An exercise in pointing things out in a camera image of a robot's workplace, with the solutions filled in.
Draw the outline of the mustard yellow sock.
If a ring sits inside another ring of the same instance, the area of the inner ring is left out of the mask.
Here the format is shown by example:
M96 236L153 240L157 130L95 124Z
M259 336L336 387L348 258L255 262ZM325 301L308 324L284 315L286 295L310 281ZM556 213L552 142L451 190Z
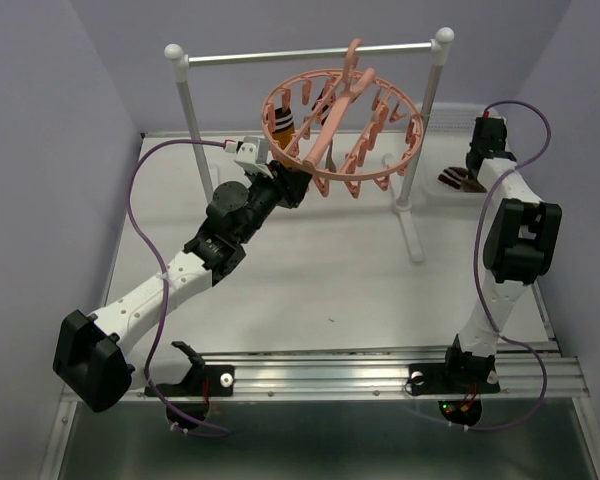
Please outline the mustard yellow sock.
M275 125L271 134L272 138L285 149L295 134L295 122L290 108L279 107L274 111Z

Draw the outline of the pink round clip hanger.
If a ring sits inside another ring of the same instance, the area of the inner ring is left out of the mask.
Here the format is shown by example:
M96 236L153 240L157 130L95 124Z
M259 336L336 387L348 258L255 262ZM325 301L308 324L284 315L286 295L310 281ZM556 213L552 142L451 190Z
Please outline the pink round clip hanger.
M359 197L366 182L387 190L392 176L406 174L424 140L423 111L402 90L378 76L374 68L360 71L358 63L362 53L362 41L356 38L339 54L343 58L341 67L297 74L274 87L262 106L262 131L269 142L273 160L311 174L317 190L324 197L329 195L335 182L343 184L353 198ZM327 92L315 105L324 87ZM325 168L325 157L330 141L334 143L356 101L371 90L375 94L368 120L343 159L335 163L337 170L329 172ZM328 119L319 125L316 120L329 99L333 99L333 103ZM281 149L271 136L275 125L274 111L279 107L290 108L295 122L295 134L285 149ZM380 134L387 126L402 120L407 121L405 150L388 165L368 171L366 157L375 149Z

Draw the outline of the brown striped sock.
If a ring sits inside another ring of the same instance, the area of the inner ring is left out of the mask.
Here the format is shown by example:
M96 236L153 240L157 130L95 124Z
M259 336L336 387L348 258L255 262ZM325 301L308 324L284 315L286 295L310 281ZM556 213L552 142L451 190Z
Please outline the brown striped sock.
M327 87L324 87L321 90L320 94L318 95L318 97L315 101L315 105L317 105L323 99L326 92L327 92ZM319 125L323 125L326 122L326 120L328 119L329 113L332 108L332 103L333 103L333 99L329 99L327 101L327 103L322 107L321 113L320 113L318 119L316 120L316 122ZM333 160L333 141L330 141L329 147L327 149L327 153L326 153L326 157L325 157L325 168L329 172L335 172L337 170L336 164Z

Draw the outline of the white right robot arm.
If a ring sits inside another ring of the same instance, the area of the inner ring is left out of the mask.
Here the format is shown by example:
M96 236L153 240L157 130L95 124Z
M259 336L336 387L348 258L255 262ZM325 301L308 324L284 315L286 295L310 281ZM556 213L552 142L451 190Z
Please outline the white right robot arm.
M504 119L477 118L466 167L487 191L474 244L478 300L443 362L409 365L405 390L411 395L499 392L495 360L504 326L520 297L550 268L562 210L527 185L506 139Z

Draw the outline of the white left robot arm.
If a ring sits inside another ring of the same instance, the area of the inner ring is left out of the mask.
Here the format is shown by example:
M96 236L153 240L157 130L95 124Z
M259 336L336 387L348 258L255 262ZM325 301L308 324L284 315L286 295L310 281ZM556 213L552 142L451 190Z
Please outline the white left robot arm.
M131 389L129 354L180 304L217 285L245 258L244 246L277 207L293 209L311 175L274 161L250 183L220 184L195 236L160 271L117 301L86 315L75 310L60 325L53 371L90 409L111 408Z

